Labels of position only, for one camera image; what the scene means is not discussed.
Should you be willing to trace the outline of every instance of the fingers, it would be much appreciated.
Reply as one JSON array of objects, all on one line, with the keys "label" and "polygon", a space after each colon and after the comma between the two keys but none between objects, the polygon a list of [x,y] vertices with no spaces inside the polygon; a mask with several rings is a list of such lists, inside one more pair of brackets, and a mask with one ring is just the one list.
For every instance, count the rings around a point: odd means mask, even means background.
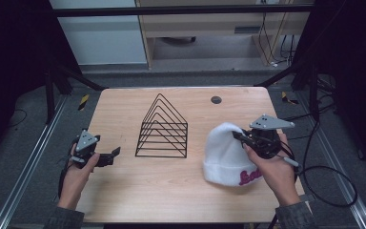
[{"label": "fingers", "polygon": [[94,154],[91,156],[91,158],[88,160],[88,163],[83,167],[83,170],[86,170],[87,172],[92,172],[94,166],[96,166],[97,161],[99,161],[100,154]]}]

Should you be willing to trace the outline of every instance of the black cable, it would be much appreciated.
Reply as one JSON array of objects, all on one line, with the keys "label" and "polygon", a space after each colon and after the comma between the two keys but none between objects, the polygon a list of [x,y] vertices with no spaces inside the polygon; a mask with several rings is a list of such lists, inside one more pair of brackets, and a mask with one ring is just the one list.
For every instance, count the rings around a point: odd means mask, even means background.
[{"label": "black cable", "polygon": [[[340,171],[338,171],[337,169],[334,169],[334,168],[331,168],[331,167],[328,167],[328,166],[323,166],[323,165],[316,165],[316,166],[311,166],[311,167],[306,167],[306,159],[307,159],[307,155],[308,155],[308,151],[309,151],[309,147],[311,145],[311,140],[312,140],[312,136],[314,135],[314,132],[316,132],[317,128],[319,127],[320,125],[320,122],[316,122],[314,127],[313,127],[313,130],[312,130],[312,133],[310,135],[310,138],[308,139],[308,142],[307,142],[307,147],[305,149],[305,154],[304,154],[304,158],[302,160],[302,168],[303,170],[299,173],[300,175],[303,175],[303,178],[304,178],[304,181],[305,181],[305,185],[307,186],[307,188],[315,195],[316,198],[318,198],[319,200],[321,200],[322,202],[325,202],[331,206],[334,206],[334,207],[339,207],[339,208],[346,208],[346,207],[350,207],[352,205],[354,205],[358,199],[358,192],[357,192],[357,189],[356,189],[356,186],[352,183],[352,181],[346,176],[344,175],[343,173],[341,173]],[[353,198],[353,200],[347,204],[337,204],[337,203],[333,203],[333,202],[330,202],[329,200],[321,197],[320,195],[318,195],[314,189],[311,187],[311,185],[309,184],[309,181],[306,177],[306,172],[307,171],[310,171],[310,170],[313,170],[313,169],[329,169],[329,170],[332,170],[333,172],[336,172],[338,173],[339,175],[341,175],[342,177],[344,177],[353,187],[353,191],[355,192],[355,196]]]},{"label": "black cable", "polygon": [[[267,4],[266,1],[261,1],[261,4]],[[266,41],[267,41],[267,44],[269,46],[269,51],[270,51],[270,55],[272,56],[273,60],[275,60],[275,64],[278,64],[278,63],[281,63],[281,62],[284,62],[286,61],[285,59],[284,60],[277,60],[275,58],[275,56],[273,55],[273,51],[272,51],[272,46],[270,45],[270,40],[269,40],[269,36],[267,35],[267,30],[266,30],[266,26],[265,26],[265,23],[266,22],[266,12],[263,12],[263,20],[262,20],[262,24],[261,24],[261,27],[260,27],[260,30],[259,30],[259,34],[258,34],[258,42],[259,42],[259,46],[260,46],[260,49],[263,51],[263,55],[264,55],[264,58],[266,59],[266,62],[268,64],[270,64],[268,58],[267,58],[267,55],[266,53],[264,52],[264,49],[261,45],[261,32],[264,31],[264,34],[266,36]]]},{"label": "black cable", "polygon": [[25,114],[25,116],[23,116],[22,120],[18,121],[17,123],[15,124],[12,124],[12,125],[9,125],[8,128],[12,128],[12,127],[15,127],[17,125],[19,125],[20,123],[22,123],[26,117],[28,116],[28,113],[25,111],[25,110],[22,110],[22,109],[16,109],[15,110],[16,112],[23,112]]}]

